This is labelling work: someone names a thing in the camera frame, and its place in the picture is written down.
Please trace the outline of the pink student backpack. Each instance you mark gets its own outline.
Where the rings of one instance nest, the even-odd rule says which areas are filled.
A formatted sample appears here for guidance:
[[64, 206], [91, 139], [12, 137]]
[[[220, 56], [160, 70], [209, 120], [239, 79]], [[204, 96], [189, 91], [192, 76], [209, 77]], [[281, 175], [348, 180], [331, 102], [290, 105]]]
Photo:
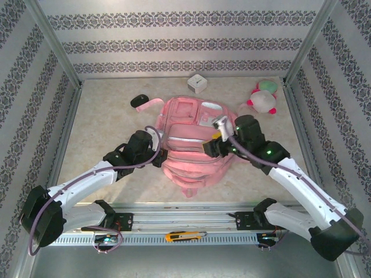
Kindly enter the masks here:
[[168, 152], [162, 170], [186, 197], [218, 183], [232, 164], [246, 163], [232, 153], [212, 158], [203, 151], [203, 143], [217, 132], [212, 125], [214, 118], [227, 116], [233, 122], [237, 117], [225, 105], [192, 97], [173, 97], [167, 102], [155, 98], [136, 110], [141, 112], [156, 103], [163, 107], [155, 128], [161, 135], [162, 148]]

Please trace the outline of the white plush toy pink ears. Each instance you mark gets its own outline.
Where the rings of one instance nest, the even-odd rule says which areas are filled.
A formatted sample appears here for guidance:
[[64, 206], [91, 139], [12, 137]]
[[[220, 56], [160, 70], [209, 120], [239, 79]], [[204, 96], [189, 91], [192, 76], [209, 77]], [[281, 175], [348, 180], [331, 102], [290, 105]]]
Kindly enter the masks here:
[[252, 91], [247, 105], [252, 107], [256, 112], [261, 114], [274, 115], [277, 112], [277, 97], [268, 90], [256, 89]]

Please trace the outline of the black computer mouse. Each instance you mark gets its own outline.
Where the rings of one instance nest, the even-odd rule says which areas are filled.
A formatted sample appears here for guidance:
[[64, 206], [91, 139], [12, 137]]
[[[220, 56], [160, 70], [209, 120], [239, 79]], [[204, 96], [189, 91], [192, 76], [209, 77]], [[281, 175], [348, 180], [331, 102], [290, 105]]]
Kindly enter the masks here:
[[149, 102], [148, 96], [146, 96], [145, 94], [139, 94], [130, 101], [130, 105], [132, 108], [138, 108], [139, 106], [147, 102]]

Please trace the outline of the white square clock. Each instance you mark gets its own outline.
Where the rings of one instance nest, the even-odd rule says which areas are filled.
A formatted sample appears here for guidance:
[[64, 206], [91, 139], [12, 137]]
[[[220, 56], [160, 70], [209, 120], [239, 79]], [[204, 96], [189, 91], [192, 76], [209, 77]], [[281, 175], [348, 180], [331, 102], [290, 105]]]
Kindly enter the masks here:
[[208, 81], [200, 74], [195, 74], [187, 81], [188, 88], [195, 94], [199, 94], [207, 88]]

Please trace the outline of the yellow utility knife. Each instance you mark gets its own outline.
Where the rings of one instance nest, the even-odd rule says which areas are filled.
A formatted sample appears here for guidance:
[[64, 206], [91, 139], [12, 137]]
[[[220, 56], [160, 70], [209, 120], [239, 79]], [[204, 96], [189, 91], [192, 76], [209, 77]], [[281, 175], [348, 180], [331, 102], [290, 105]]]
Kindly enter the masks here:
[[193, 240], [200, 240], [203, 237], [208, 235], [207, 232], [186, 232], [186, 231], [177, 231], [170, 232], [165, 235], [165, 240], [167, 242], [187, 242]]

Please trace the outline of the left controller board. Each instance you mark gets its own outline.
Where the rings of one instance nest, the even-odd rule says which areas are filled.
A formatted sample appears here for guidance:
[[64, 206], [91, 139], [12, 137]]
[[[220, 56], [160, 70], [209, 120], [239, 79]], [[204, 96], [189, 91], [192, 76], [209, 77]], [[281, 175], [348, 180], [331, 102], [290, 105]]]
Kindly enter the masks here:
[[116, 244], [117, 242], [117, 235], [96, 235], [94, 237], [94, 244]]

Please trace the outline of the controller board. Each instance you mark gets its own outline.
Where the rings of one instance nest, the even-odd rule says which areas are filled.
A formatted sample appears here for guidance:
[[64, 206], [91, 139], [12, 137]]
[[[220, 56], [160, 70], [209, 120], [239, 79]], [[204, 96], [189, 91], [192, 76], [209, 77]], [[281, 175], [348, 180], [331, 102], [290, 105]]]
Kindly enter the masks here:
[[94, 237], [94, 244], [116, 244], [117, 242], [117, 235], [96, 235]]
[[257, 235], [259, 246], [268, 248], [273, 247], [279, 241], [279, 237], [275, 234], [259, 233]]

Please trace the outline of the right metal side rail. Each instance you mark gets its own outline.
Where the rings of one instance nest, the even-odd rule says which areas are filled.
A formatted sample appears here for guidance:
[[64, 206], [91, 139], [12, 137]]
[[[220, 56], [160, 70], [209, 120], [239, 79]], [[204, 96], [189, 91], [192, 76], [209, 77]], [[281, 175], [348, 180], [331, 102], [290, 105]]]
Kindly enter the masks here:
[[299, 142], [301, 153], [303, 155], [303, 160], [308, 173], [308, 176], [317, 183], [317, 185], [323, 189], [323, 184], [319, 175], [319, 171], [316, 167], [314, 156], [311, 152], [310, 142], [305, 133], [305, 126], [300, 117], [299, 109], [295, 103], [294, 96], [290, 87], [288, 87], [284, 82], [282, 83], [283, 93], [285, 95], [286, 103], [293, 121], [296, 136]]

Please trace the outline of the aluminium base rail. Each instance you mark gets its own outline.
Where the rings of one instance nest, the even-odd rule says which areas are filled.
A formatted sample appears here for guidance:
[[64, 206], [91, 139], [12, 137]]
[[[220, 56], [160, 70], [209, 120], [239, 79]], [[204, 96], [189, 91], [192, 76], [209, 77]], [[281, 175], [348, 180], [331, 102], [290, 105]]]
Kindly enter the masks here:
[[133, 233], [236, 230], [233, 213], [252, 211], [258, 202], [110, 203], [119, 213], [133, 214]]

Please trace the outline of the left black mount plate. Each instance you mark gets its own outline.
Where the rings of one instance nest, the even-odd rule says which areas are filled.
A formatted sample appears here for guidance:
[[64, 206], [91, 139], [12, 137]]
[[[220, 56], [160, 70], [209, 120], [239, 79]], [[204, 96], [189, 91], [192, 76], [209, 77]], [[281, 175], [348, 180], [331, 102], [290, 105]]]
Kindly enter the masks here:
[[115, 213], [108, 215], [98, 224], [99, 227], [113, 229], [115, 231], [130, 232], [133, 225], [132, 213]]

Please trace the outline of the black mount plate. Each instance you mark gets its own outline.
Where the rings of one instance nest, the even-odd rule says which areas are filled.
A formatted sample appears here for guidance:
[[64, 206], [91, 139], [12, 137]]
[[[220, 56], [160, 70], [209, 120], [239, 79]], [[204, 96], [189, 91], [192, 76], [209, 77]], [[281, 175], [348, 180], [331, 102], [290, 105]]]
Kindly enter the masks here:
[[113, 229], [115, 231], [130, 232], [133, 225], [132, 213], [115, 213], [108, 215], [98, 224], [99, 227]]
[[229, 213], [228, 216], [235, 220], [238, 231], [273, 231], [275, 229], [275, 225], [270, 224], [266, 217], [259, 212], [238, 211], [236, 213]]

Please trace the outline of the right black mount plate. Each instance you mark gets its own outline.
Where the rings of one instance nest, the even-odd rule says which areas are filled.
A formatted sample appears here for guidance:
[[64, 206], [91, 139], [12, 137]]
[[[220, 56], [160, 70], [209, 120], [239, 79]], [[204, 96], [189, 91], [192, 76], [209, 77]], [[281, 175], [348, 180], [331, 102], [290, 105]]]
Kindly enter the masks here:
[[238, 231], [273, 231], [275, 229], [275, 225], [270, 224], [266, 217], [259, 212], [238, 211], [236, 213], [229, 213], [228, 216], [235, 220]]

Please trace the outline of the right metal frame post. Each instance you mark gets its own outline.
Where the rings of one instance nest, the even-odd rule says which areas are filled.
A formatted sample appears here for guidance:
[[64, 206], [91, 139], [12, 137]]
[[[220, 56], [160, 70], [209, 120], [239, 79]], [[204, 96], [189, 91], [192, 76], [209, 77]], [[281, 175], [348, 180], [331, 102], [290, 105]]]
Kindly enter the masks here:
[[316, 17], [314, 18], [313, 24], [310, 27], [306, 37], [303, 40], [302, 45], [299, 47], [299, 51], [296, 54], [295, 58], [293, 59], [290, 68], [288, 69], [287, 74], [282, 79], [283, 84], [288, 86], [293, 82], [297, 72], [299, 71], [302, 63], [304, 62], [307, 53], [312, 48], [313, 44], [315, 43], [318, 35], [321, 32], [324, 24], [327, 22], [329, 16], [331, 15], [334, 7], [338, 3], [339, 0], [324, 0], [323, 5], [321, 6], [319, 12], [317, 13]]

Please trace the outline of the metal frame post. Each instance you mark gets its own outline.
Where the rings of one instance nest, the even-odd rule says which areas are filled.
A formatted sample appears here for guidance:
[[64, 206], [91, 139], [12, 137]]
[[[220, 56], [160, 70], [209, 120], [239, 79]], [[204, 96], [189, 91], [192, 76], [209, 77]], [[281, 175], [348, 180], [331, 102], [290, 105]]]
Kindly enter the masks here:
[[295, 58], [293, 59], [290, 68], [288, 69], [287, 74], [282, 79], [283, 84], [288, 86], [293, 82], [297, 72], [299, 71], [302, 63], [304, 62], [307, 53], [312, 48], [313, 44], [315, 43], [318, 35], [321, 32], [324, 24], [327, 22], [329, 16], [331, 15], [334, 7], [338, 3], [339, 0], [324, 0], [323, 5], [321, 6], [319, 12], [317, 13], [316, 17], [314, 18], [313, 24], [310, 27], [306, 37], [303, 40], [302, 45], [299, 47], [299, 51], [296, 54]]
[[59, 41], [51, 23], [48, 20], [45, 12], [43, 11], [39, 0], [23, 0], [28, 11], [30, 12], [32, 18], [37, 23], [39, 29], [43, 33], [45, 39], [47, 40], [50, 48], [56, 55], [59, 63], [61, 64], [64, 72], [67, 74], [69, 80], [72, 82], [75, 88], [81, 86], [82, 81], [79, 79], [73, 64], [67, 56], [63, 45]]

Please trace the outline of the left metal frame post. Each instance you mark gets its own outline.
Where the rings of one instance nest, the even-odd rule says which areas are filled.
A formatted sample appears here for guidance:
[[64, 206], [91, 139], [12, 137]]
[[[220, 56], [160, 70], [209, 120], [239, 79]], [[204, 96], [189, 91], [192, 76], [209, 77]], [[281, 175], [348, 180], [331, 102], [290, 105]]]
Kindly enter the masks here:
[[39, 29], [43, 33], [45, 39], [47, 40], [50, 48], [56, 55], [59, 63], [61, 64], [64, 72], [67, 74], [69, 80], [72, 82], [75, 88], [81, 86], [82, 81], [79, 79], [73, 64], [67, 56], [63, 45], [59, 41], [51, 23], [48, 20], [45, 12], [43, 11], [39, 0], [23, 0], [28, 11], [30, 12], [32, 18], [37, 23]]

